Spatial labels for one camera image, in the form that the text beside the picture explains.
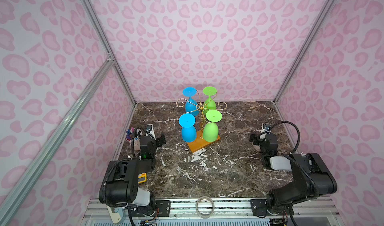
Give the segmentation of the blue wine glass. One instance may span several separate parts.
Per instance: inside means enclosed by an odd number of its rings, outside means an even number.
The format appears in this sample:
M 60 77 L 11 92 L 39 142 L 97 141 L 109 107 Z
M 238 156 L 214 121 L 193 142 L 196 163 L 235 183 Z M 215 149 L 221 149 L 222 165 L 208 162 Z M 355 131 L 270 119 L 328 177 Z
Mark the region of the blue wine glass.
M 179 124 L 182 127 L 181 134 L 185 142 L 191 143 L 197 138 L 197 131 L 195 128 L 196 119 L 191 114 L 183 114 L 179 118 Z
M 197 102 L 192 98 L 197 93 L 197 90 L 193 87 L 187 87 L 183 90 L 183 95 L 186 97 L 185 110 L 187 114 L 191 114 L 196 117 L 199 114 L 197 109 Z

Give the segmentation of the gold wire rack wooden base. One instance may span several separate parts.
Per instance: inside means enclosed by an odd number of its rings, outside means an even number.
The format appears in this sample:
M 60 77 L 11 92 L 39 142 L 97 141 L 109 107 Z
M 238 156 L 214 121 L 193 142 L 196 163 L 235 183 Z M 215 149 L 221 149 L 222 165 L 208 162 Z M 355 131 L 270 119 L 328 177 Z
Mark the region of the gold wire rack wooden base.
M 179 100 L 177 100 L 176 104 L 178 107 L 185 107 L 185 104 L 186 104 L 186 100 L 185 98 L 181 98 Z M 217 140 L 215 142 L 207 142 L 203 139 L 203 130 L 204 130 L 204 126 L 207 124 L 208 120 L 206 119 L 206 113 L 204 113 L 204 106 L 203 106 L 204 102 L 202 101 L 199 101 L 197 102 L 197 109 L 200 111 L 199 114 L 195 117 L 196 119 L 196 123 L 195 123 L 195 128 L 196 128 L 196 131 L 197 131 L 197 138 L 195 141 L 191 142 L 191 143 L 187 143 L 189 149 L 191 150 L 191 152 L 195 153 L 217 141 L 220 140 L 220 136 L 218 136 Z M 216 110 L 218 111 L 223 111 L 227 108 L 227 103 L 225 102 L 216 102 Z

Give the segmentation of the green wine glass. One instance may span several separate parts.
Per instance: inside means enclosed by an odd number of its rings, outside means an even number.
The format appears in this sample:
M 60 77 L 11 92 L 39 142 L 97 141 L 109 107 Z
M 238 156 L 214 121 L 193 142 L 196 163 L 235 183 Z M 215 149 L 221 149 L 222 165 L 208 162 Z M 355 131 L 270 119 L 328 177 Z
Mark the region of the green wine glass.
M 203 89 L 203 93 L 208 96 L 208 98 L 205 100 L 203 106 L 204 106 L 204 113 L 206 113 L 208 110 L 215 110 L 217 108 L 216 102 L 213 99 L 213 96 L 217 94 L 217 89 L 212 86 L 207 86 Z
M 203 139 L 207 142 L 215 142 L 219 136 L 217 122 L 221 121 L 222 114 L 218 110 L 208 110 L 206 113 L 207 124 L 204 126 Z

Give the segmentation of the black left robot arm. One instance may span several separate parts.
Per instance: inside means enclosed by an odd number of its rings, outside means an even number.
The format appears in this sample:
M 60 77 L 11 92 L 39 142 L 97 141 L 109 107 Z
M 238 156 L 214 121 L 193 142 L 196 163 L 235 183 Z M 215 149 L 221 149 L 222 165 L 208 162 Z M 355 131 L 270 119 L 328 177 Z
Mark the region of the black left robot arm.
M 155 169 L 157 148 L 165 144 L 163 134 L 158 139 L 152 135 L 143 136 L 140 138 L 140 158 L 111 161 L 102 181 L 99 201 L 110 208 L 125 207 L 145 216 L 157 215 L 155 196 L 139 188 L 139 175 Z

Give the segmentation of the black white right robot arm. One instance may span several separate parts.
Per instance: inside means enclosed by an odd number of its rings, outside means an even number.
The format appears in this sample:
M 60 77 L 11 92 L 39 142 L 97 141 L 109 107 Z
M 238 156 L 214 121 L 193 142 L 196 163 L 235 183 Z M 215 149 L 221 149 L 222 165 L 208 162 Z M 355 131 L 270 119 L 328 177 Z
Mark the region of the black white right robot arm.
M 337 182 L 319 154 L 278 155 L 278 137 L 268 132 L 251 132 L 250 142 L 260 148 L 266 169 L 289 171 L 293 175 L 291 182 L 268 192 L 263 206 L 254 206 L 256 216 L 279 215 L 296 204 L 337 191 Z

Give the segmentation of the pink pen holder cup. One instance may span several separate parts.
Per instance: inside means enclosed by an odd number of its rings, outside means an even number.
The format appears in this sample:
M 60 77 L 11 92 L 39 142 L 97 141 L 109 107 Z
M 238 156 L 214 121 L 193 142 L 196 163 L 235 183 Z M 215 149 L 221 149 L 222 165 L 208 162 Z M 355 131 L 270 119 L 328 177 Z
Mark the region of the pink pen holder cup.
M 131 128 L 126 131 L 126 140 L 131 143 L 133 138 L 133 131 L 135 128 Z M 135 152 L 140 151 L 140 137 L 142 136 L 141 130 L 136 130 L 135 137 L 134 137 L 134 150 Z

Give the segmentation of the yellow calculator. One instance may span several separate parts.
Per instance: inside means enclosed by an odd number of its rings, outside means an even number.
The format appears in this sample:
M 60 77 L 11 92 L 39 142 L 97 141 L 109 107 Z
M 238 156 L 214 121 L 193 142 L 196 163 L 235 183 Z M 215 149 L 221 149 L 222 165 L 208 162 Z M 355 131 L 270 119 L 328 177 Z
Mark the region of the yellow calculator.
M 138 175 L 138 183 L 143 184 L 147 181 L 147 173 L 142 173 Z

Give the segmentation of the clear tape roll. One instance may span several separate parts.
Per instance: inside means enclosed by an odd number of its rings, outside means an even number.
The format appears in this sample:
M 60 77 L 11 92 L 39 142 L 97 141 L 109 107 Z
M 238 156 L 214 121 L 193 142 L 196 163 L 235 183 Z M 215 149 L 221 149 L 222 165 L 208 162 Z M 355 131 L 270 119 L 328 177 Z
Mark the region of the clear tape roll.
M 209 219 L 215 212 L 215 203 L 207 196 L 200 197 L 195 205 L 197 215 L 202 219 Z

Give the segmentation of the aluminium front rail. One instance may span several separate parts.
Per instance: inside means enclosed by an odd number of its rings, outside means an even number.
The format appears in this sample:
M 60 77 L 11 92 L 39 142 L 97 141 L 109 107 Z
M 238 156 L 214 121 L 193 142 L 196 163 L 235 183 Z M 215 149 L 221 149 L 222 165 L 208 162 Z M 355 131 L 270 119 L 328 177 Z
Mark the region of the aluminium front rail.
M 268 213 L 264 198 L 158 199 L 157 210 L 110 209 L 91 200 L 82 226 L 342 226 L 331 198 L 300 203 L 281 213 Z

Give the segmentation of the aluminium frame strut left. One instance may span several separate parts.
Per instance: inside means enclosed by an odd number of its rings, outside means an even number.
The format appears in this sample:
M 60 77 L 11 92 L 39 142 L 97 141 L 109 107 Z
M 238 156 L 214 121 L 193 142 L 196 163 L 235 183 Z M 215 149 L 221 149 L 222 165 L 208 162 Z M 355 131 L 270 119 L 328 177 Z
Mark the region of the aluminium frame strut left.
M 80 94 L 77 101 L 70 108 L 61 123 L 43 145 L 38 155 L 22 174 L 17 184 L 10 191 L 7 198 L 1 205 L 2 226 L 9 225 L 10 221 L 23 204 L 24 200 L 44 172 L 49 162 L 52 160 L 58 148 L 64 142 L 75 122 L 78 120 L 90 99 L 93 97 L 95 91 L 98 89 L 99 85 L 102 83 L 113 65 L 114 61 L 111 57 L 107 58 L 102 67 Z

